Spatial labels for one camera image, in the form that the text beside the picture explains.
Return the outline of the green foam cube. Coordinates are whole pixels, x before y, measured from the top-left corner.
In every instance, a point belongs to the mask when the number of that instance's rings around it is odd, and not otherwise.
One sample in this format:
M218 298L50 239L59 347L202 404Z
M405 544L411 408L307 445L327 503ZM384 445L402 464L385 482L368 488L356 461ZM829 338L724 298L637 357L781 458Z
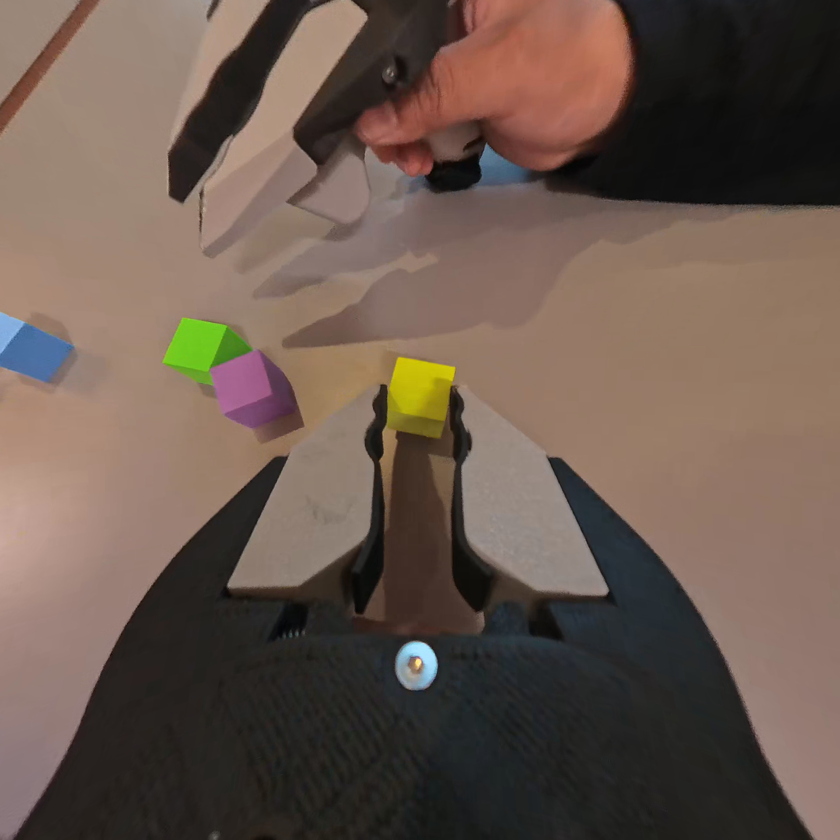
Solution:
M213 385L214 367L251 351L251 346L226 324L182 318L162 363L200 385Z

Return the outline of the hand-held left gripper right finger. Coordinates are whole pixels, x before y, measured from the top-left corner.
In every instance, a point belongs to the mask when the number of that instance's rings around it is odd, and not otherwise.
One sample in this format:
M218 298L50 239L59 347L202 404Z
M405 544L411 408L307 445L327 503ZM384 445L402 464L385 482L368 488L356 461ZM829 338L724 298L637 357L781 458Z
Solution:
M469 607L608 595L581 525L543 449L465 386L450 392L454 443L452 571Z

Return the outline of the purple foam cube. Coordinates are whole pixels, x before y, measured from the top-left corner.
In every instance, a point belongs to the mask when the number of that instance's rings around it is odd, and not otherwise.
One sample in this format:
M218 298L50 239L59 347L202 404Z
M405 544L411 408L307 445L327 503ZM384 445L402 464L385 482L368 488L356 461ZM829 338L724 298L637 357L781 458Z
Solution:
M298 410L288 378L261 350L217 364L209 373L220 411L239 425L257 429Z

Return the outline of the person's right hand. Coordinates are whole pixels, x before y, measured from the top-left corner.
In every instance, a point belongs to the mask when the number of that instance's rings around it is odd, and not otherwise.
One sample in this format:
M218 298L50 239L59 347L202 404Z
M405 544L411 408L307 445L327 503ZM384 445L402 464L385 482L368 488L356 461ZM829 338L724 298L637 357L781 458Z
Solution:
M615 2L458 5L460 38L408 92L355 124L381 161L426 175L433 164L427 140L473 122L507 161L549 172L611 128L634 73L629 27Z

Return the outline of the blue foam cube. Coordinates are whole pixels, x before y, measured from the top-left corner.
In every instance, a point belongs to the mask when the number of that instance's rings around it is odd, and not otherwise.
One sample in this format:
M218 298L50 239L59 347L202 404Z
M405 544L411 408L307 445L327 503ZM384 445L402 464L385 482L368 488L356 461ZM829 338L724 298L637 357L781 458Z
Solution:
M50 383L74 350L73 344L19 318L1 313L1 368Z

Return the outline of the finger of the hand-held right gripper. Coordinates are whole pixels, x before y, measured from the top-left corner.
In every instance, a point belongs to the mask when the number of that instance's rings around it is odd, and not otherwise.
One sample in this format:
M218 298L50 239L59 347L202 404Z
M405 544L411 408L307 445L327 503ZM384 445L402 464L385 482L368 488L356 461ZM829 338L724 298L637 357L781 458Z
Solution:
M268 71L255 110L236 133L201 201L201 248L216 257L318 173L293 130L366 22L354 2L306 12Z
M245 124L310 3L224 1L206 19L167 152L170 198L184 203Z

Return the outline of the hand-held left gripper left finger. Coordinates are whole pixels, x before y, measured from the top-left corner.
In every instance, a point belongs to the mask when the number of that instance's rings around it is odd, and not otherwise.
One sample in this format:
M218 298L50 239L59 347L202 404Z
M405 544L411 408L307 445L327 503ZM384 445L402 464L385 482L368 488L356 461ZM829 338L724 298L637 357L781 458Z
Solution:
M231 595L363 614L384 569L387 389L375 385L289 453L231 574Z

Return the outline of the yellow foam cube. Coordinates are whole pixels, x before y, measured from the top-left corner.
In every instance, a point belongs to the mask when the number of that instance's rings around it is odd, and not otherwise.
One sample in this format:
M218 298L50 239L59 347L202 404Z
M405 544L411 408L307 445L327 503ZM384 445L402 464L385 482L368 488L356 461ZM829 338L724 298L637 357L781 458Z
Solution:
M439 439L455 373L451 365L397 358L388 385L387 427L398 433Z

